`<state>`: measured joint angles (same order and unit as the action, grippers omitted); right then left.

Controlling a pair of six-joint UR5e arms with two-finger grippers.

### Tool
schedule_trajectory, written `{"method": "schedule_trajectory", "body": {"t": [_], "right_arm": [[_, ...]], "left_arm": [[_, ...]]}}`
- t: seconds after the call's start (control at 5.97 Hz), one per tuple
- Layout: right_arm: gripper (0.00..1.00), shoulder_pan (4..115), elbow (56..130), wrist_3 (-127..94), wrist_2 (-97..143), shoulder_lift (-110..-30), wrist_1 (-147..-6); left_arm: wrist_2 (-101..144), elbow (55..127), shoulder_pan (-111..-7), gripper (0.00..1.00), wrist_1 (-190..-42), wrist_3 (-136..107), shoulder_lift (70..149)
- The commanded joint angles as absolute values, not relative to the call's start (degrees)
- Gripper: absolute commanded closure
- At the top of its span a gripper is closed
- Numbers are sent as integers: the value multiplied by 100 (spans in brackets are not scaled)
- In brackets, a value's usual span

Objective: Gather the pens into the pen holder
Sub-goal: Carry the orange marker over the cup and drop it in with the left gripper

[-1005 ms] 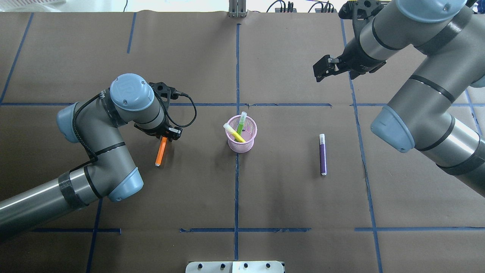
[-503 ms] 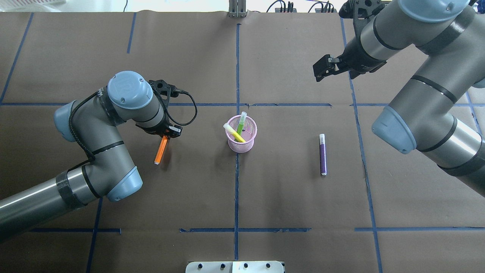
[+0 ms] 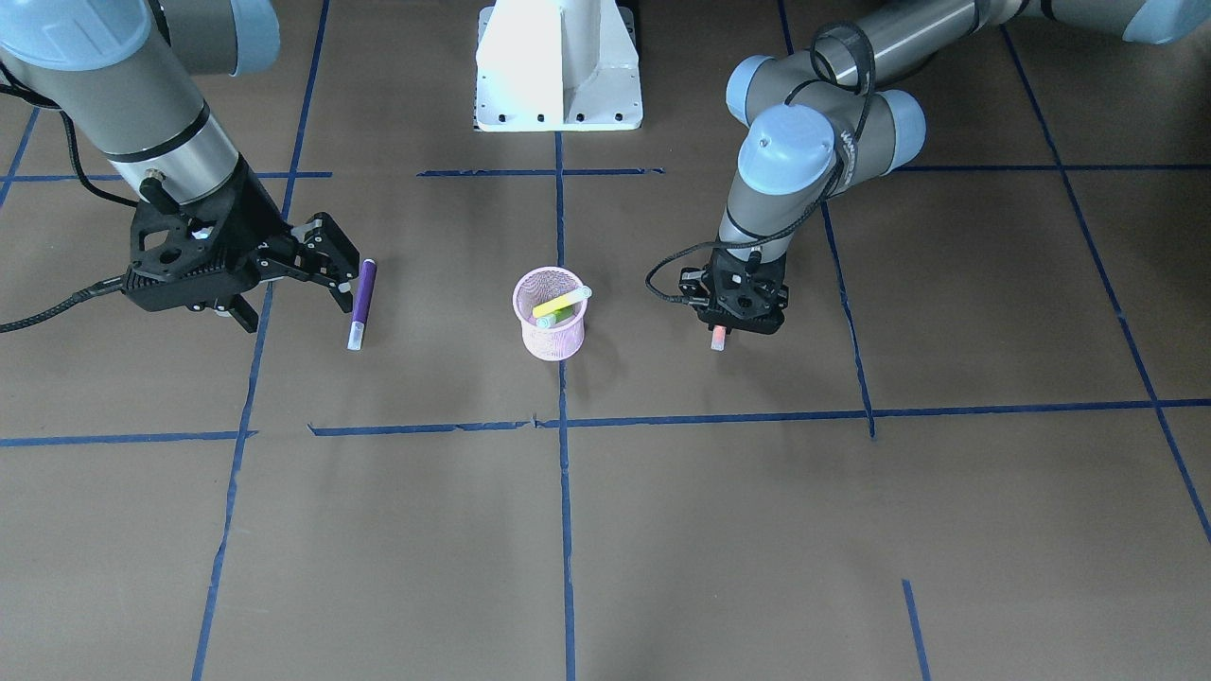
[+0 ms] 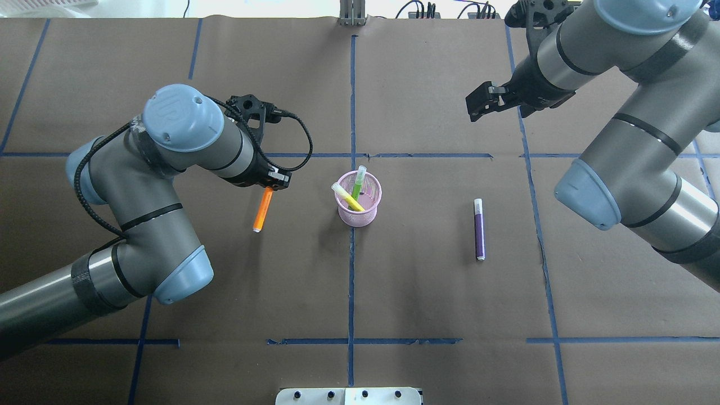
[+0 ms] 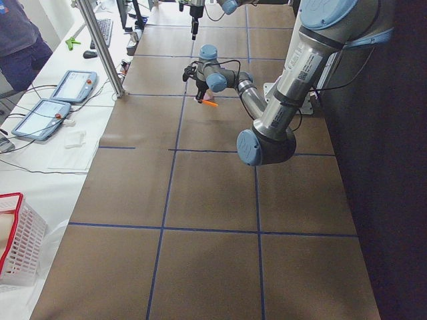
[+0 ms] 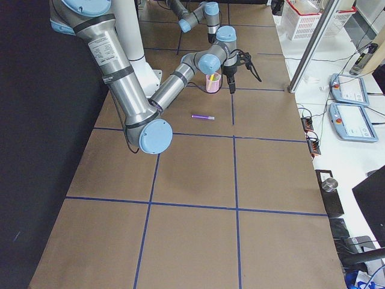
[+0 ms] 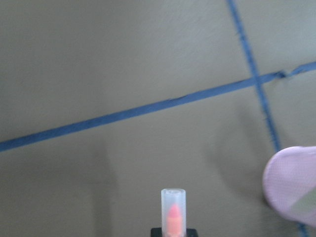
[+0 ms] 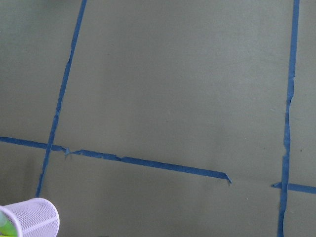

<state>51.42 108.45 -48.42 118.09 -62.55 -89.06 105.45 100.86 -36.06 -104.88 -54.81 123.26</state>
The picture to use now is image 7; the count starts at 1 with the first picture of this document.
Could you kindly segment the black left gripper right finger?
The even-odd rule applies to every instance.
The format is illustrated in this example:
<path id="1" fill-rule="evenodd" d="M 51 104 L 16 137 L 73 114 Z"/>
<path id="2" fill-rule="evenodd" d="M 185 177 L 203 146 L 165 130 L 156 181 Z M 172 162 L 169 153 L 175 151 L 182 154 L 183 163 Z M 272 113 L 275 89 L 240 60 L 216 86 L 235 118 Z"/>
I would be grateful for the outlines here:
<path id="1" fill-rule="evenodd" d="M 198 237 L 198 232 L 196 229 L 186 228 L 185 237 Z"/>

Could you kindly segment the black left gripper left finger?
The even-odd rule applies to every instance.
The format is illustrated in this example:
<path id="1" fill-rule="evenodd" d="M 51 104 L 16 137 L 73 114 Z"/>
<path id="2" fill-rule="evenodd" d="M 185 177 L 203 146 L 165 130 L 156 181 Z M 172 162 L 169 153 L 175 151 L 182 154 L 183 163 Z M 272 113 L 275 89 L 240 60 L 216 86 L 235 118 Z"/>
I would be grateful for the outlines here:
<path id="1" fill-rule="evenodd" d="M 151 228 L 150 237 L 163 237 L 161 228 Z"/>

